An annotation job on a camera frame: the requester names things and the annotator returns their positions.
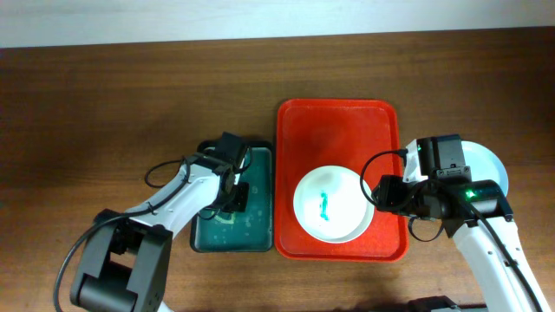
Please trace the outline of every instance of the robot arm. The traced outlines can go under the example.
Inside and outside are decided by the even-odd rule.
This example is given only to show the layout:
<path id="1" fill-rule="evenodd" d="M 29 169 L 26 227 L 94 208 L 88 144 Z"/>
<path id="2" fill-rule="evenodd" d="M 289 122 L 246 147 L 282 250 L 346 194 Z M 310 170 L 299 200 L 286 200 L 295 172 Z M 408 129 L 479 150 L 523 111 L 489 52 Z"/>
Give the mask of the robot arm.
<path id="1" fill-rule="evenodd" d="M 488 218 L 487 222 L 518 264 L 542 310 L 551 311 L 526 261 L 515 222 L 507 222 L 503 217 Z M 478 225 L 474 227 L 462 225 L 454 233 L 453 240 L 478 280 L 489 311 L 536 311 L 527 290 L 505 260 L 483 222 L 478 221 Z"/>
<path id="2" fill-rule="evenodd" d="M 398 154 L 406 157 L 404 175 L 382 176 L 372 191 L 376 209 L 440 219 L 478 280 L 489 311 L 551 311 L 503 191 L 492 180 L 472 182 L 460 137 L 414 140 Z"/>
<path id="3" fill-rule="evenodd" d="M 98 229 L 83 250 L 71 302 L 89 311 L 170 311 L 162 298 L 172 240 L 204 208 L 244 209 L 248 189 L 238 185 L 238 176 L 247 148 L 224 133 L 213 151 L 185 159 L 170 183 L 124 213 L 132 217 Z M 105 210 L 95 222 L 117 216 Z M 126 252 L 135 254 L 133 268 L 110 260 L 111 254 Z"/>

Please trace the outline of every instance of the white plate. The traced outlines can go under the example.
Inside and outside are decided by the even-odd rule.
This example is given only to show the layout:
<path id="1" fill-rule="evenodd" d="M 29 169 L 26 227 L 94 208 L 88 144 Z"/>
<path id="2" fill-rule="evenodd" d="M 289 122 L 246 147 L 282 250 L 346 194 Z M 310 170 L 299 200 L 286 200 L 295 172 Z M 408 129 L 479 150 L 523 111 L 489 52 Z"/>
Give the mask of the white plate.
<path id="1" fill-rule="evenodd" d="M 362 195 L 359 178 L 341 166 L 322 166 L 307 173 L 293 197 L 298 223 L 326 243 L 346 243 L 359 237 L 374 217 L 374 206 Z"/>
<path id="2" fill-rule="evenodd" d="M 462 152 L 465 162 L 470 166 L 472 181 L 490 179 L 495 181 L 501 191 L 507 195 L 509 192 L 509 177 L 505 166 L 495 154 L 480 144 L 462 141 Z"/>

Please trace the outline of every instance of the dark green tray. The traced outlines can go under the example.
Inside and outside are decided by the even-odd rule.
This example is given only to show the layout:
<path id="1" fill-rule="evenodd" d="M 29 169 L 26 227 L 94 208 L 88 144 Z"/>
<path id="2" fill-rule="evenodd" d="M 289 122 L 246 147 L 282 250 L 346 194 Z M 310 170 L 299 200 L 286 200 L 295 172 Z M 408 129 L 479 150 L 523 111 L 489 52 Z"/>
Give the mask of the dark green tray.
<path id="1" fill-rule="evenodd" d="M 268 251 L 273 244 L 273 152 L 269 142 L 250 142 L 254 162 L 241 174 L 249 183 L 245 212 L 220 212 L 212 220 L 193 218 L 191 248 L 197 252 Z M 203 142 L 199 151 L 213 146 Z M 247 153 L 245 163 L 250 160 Z M 210 212 L 202 211 L 202 216 Z"/>

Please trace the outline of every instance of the green led light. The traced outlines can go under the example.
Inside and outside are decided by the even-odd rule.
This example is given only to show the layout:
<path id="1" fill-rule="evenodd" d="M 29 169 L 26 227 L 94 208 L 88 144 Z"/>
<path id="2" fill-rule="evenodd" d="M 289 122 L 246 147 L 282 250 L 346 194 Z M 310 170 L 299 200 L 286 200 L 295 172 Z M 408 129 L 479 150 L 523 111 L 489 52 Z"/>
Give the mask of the green led light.
<path id="1" fill-rule="evenodd" d="M 472 190 L 467 191 L 467 198 L 473 198 L 475 196 L 476 196 L 476 194 L 474 192 L 472 192 Z"/>

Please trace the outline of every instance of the wooden surface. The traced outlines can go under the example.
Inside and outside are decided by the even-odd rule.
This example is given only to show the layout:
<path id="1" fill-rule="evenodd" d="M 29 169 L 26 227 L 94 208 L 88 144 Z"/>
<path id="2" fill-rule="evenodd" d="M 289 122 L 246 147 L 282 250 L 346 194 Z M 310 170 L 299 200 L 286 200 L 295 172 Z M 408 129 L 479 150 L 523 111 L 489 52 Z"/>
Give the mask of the wooden surface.
<path id="1" fill-rule="evenodd" d="M 151 195 L 147 168 L 224 130 L 272 140 L 280 103 L 318 97 L 389 101 L 402 144 L 460 133 L 494 151 L 526 256 L 555 307 L 551 28 L 0 51 L 2 310 L 52 309 L 71 244 L 100 210 Z M 166 287 L 176 311 L 352 309 L 437 295 L 483 302 L 445 236 L 411 238 L 401 261 L 382 264 L 197 254 L 188 232 L 173 242 Z M 79 256 L 63 281 L 66 310 L 75 310 Z"/>

